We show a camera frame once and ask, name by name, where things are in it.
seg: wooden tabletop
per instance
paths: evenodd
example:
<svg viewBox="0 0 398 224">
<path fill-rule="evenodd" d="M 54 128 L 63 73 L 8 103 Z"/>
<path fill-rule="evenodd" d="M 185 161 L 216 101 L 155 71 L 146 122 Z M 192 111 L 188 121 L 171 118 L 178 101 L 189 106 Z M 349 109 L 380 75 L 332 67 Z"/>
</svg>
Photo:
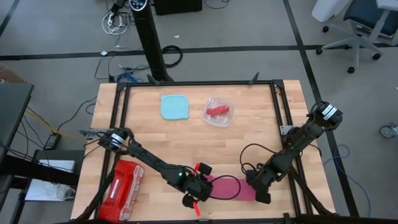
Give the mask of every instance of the wooden tabletop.
<svg viewBox="0 0 398 224">
<path fill-rule="evenodd" d="M 307 120 L 305 117 L 307 106 L 300 82 L 286 80 L 284 83 L 294 125 L 301 125 Z M 92 128 L 109 128 L 115 91 L 115 84 L 100 86 Z M 190 116 L 188 119 L 168 121 L 160 116 L 160 97 L 172 94 L 187 96 Z M 121 93 L 117 126 L 120 122 L 123 96 L 124 93 Z M 212 96 L 227 98 L 234 103 L 234 117 L 229 127 L 218 128 L 203 120 L 203 107 Z M 133 87 L 130 90 L 125 127 L 133 130 L 136 141 L 144 148 L 164 161 L 188 166 L 204 162 L 212 166 L 214 176 L 230 174 L 243 179 L 239 154 L 243 147 L 250 143 L 262 144 L 274 151 L 281 150 L 279 127 L 269 85 Z M 86 153 L 94 147 L 96 146 L 89 145 Z M 245 151 L 243 161 L 257 164 L 267 161 L 270 156 L 271 153 L 253 146 Z M 97 149 L 85 158 L 72 218 L 76 218 L 84 211 L 98 190 L 103 158 L 103 148 Z M 194 210 L 182 205 L 183 194 L 167 185 L 159 173 L 129 156 L 124 156 L 122 159 L 136 161 L 145 169 L 131 220 L 198 219 Z M 302 162 L 308 186 L 324 206 L 334 212 L 318 151 L 309 146 L 304 150 Z M 202 214 L 200 218 L 280 218 L 286 212 L 294 217 L 287 178 L 273 183 L 269 193 L 272 197 L 271 204 L 208 199 L 198 204 Z M 301 191 L 298 194 L 304 210 Z"/>
</svg>

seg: black metal frame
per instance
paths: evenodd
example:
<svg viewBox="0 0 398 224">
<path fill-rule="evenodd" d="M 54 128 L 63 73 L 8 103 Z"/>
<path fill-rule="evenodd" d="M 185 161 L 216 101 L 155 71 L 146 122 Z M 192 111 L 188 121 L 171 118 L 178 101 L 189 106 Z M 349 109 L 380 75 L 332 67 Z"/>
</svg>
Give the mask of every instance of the black metal frame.
<svg viewBox="0 0 398 224">
<path fill-rule="evenodd" d="M 249 85 L 249 81 L 243 80 L 243 81 L 215 81 L 215 82 L 161 82 L 159 84 L 159 86 L 198 86 L 198 85 Z M 284 125 L 283 120 L 282 120 L 282 115 L 280 113 L 280 106 L 278 103 L 278 98 L 277 98 L 277 89 L 280 90 L 280 96 L 282 98 L 282 103 L 283 103 L 285 115 L 287 118 L 287 125 L 293 125 L 292 117 L 291 117 L 290 110 L 289 110 L 289 102 L 287 101 L 287 96 L 286 96 L 283 80 L 258 80 L 254 83 L 254 85 L 269 85 L 270 86 L 272 101 L 274 103 L 275 114 L 276 114 L 276 118 L 277 118 L 278 128 L 279 128 L 279 126 Z M 117 83 L 116 94 L 114 97 L 113 110 L 112 110 L 112 115 L 111 115 L 111 122 L 109 125 L 110 128 L 115 127 L 116 115 L 118 113 L 118 104 L 120 101 L 121 90 L 125 90 L 122 113 L 121 113 L 121 122 L 120 122 L 120 127 L 124 127 L 124 123 L 126 121 L 126 115 L 127 115 L 127 105 L 129 102 L 130 88 L 131 87 L 141 87 L 141 86 L 154 86 L 154 84 L 153 83 Z M 109 151 L 105 152 L 103 168 L 101 171 L 101 180 L 100 180 L 99 186 L 102 186 L 105 183 L 107 173 L 108 173 L 110 154 L 111 154 L 111 152 L 109 152 Z M 302 161 L 298 157 L 298 158 L 296 158 L 296 162 L 297 162 L 298 173 L 299 173 L 300 177 L 303 179 L 303 181 L 305 182 Z M 290 191 L 292 194 L 295 215 L 297 216 L 297 215 L 302 214 L 302 212 L 301 212 L 302 210 L 301 210 L 300 204 L 299 204 L 299 197 L 297 195 L 295 181 L 294 181 L 293 177 L 291 177 L 290 175 L 289 175 L 289 185 L 290 185 Z M 303 196 L 305 199 L 305 206 L 306 206 L 307 214 L 313 214 L 312 207 L 311 207 L 310 202 L 308 201 L 307 196 L 306 195 L 303 195 Z M 97 209 L 95 211 L 95 218 L 98 217 L 98 210 L 99 210 L 99 207 L 101 204 L 102 204 L 102 200 L 97 205 Z M 175 220 L 175 221 L 167 221 L 167 222 L 186 223 L 186 222 L 192 222 L 192 221 L 193 220 Z M 284 218 L 211 220 L 212 223 L 231 223 L 231 222 L 233 222 L 233 223 L 288 223 L 291 221 L 292 221 L 292 219 L 289 218 L 289 214 L 284 214 Z M 165 222 L 165 221 L 160 221 L 160 222 L 148 221 L 148 222 L 140 222 L 140 223 L 167 223 L 167 222 Z"/>
</svg>

